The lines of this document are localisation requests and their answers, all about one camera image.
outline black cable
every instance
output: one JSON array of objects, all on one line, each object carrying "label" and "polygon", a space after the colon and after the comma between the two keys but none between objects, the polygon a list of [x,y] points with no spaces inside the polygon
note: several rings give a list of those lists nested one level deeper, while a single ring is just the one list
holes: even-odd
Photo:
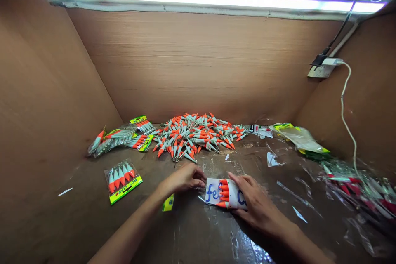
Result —
[{"label": "black cable", "polygon": [[350,11],[348,12],[345,21],[343,22],[343,24],[341,25],[341,28],[339,29],[337,35],[334,37],[334,39],[330,42],[330,44],[324,49],[324,51],[322,52],[323,55],[327,55],[327,53],[329,52],[331,46],[333,45],[333,43],[337,40],[338,36],[341,34],[342,30],[344,29],[344,27],[346,26],[350,16],[352,15],[352,11],[355,7],[357,0],[354,0],[354,2],[352,3],[352,7],[350,9]]}]

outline white cable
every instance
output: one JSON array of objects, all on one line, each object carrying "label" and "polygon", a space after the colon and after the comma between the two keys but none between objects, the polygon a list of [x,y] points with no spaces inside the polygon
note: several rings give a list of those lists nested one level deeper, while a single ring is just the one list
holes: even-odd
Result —
[{"label": "white cable", "polygon": [[347,89],[346,87],[348,85],[349,78],[351,77],[351,74],[352,74],[352,69],[351,69],[351,67],[349,66],[348,63],[346,63],[346,62],[343,62],[343,63],[345,64],[346,67],[348,67],[349,74],[348,74],[348,77],[345,80],[344,88],[343,88],[342,93],[341,93],[341,118],[342,118],[342,121],[343,121],[343,123],[345,125],[346,130],[349,133],[349,136],[352,139],[352,142],[354,143],[354,159],[353,159],[354,168],[355,168],[355,171],[356,171],[358,177],[360,178],[358,169],[356,168],[356,152],[358,150],[358,145],[356,144],[356,140],[355,140],[354,136],[352,135],[352,133],[351,133],[349,127],[348,127],[348,124],[346,123],[345,118],[344,118],[344,94],[345,94],[345,90]]},{"label": "white cable", "polygon": [[[351,77],[351,74],[352,74],[352,69],[351,69],[351,67],[349,66],[348,63],[346,63],[346,62],[344,62],[344,61],[343,61],[342,63],[343,63],[346,67],[348,67],[349,74],[348,74],[348,77],[347,77],[346,80],[345,80],[344,88],[342,89],[342,93],[341,93],[341,118],[342,118],[342,121],[343,121],[343,123],[344,123],[344,125],[345,125],[346,130],[348,131],[349,136],[350,136],[351,139],[352,139],[352,142],[354,143],[353,163],[354,163],[354,169],[355,169],[356,175],[357,175],[357,177],[363,182],[363,184],[366,186],[366,188],[369,189],[369,186],[366,184],[365,180],[362,178],[362,176],[361,176],[361,174],[359,173],[358,168],[357,168],[357,166],[356,166],[356,152],[357,152],[357,150],[358,150],[358,145],[357,145],[356,140],[355,140],[354,136],[352,135],[352,133],[351,133],[349,127],[348,127],[348,124],[347,124],[346,121],[345,121],[345,118],[344,118],[344,94],[345,94],[345,90],[347,89],[346,87],[347,87],[347,85],[348,85],[349,78]],[[389,210],[387,210],[385,207],[382,207],[382,205],[376,204],[376,206],[377,206],[377,208],[378,208],[378,207],[381,207],[381,208],[384,209],[388,214],[390,214],[392,217],[396,218],[396,216],[395,216],[393,213],[391,213],[391,212],[390,212]]]}]

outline pile of squid jigs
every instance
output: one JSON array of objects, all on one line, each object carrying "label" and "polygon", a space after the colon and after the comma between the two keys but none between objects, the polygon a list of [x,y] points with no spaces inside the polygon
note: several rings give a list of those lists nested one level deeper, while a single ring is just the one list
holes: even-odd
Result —
[{"label": "pile of squid jigs", "polygon": [[197,163],[195,155],[202,148],[219,153],[221,146],[235,149],[233,140],[240,141],[247,135],[247,130],[241,126],[216,119],[204,114],[184,114],[174,117],[168,122],[160,124],[161,129],[150,133],[155,135],[158,142],[153,151],[158,149],[158,158],[164,151],[168,151],[174,162],[187,158]]}]

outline forearm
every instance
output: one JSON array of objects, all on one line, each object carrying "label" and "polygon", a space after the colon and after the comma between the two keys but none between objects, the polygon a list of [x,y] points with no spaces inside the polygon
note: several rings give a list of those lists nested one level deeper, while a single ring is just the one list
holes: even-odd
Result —
[{"label": "forearm", "polygon": [[156,212],[171,193],[159,186],[90,260],[90,264],[130,263]]},{"label": "forearm", "polygon": [[285,232],[280,240],[283,241],[304,263],[307,264],[334,264],[326,257],[305,234],[293,224],[293,227]]}]

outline cardboard floor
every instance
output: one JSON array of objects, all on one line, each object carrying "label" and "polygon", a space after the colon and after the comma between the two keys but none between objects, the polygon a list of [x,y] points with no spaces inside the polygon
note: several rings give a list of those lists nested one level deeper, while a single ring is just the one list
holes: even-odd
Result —
[{"label": "cardboard floor", "polygon": [[[208,177],[227,177],[228,171],[253,176],[268,190],[277,207],[337,263],[378,263],[378,258],[364,250],[356,230],[348,235],[354,245],[344,239],[347,227],[343,219],[355,218],[357,213],[347,210],[335,196],[334,200],[328,199],[324,184],[312,180],[308,172],[317,176],[320,168],[316,163],[305,160],[279,139],[249,135],[235,146],[234,151],[222,148],[220,154],[202,150],[197,155],[198,166]],[[187,162],[175,165],[167,153],[157,160],[152,147],[153,144],[147,153],[115,149],[97,160],[77,164],[57,191],[43,197],[31,219],[21,222],[19,229],[6,238],[2,246],[4,262],[86,263],[157,185]],[[284,163],[282,166],[268,167],[269,148],[278,156],[277,161]],[[128,157],[143,183],[111,206],[104,170]],[[296,177],[311,187],[312,200]],[[277,185],[277,181],[308,200],[316,211]],[[71,191],[58,197],[71,187]],[[205,197],[204,192],[177,194],[171,212],[158,211],[134,263],[296,262],[281,244],[255,233],[228,211],[206,205],[199,196]],[[296,215],[293,206],[308,223]],[[373,242],[377,248],[375,245],[384,246],[380,239]]]}]

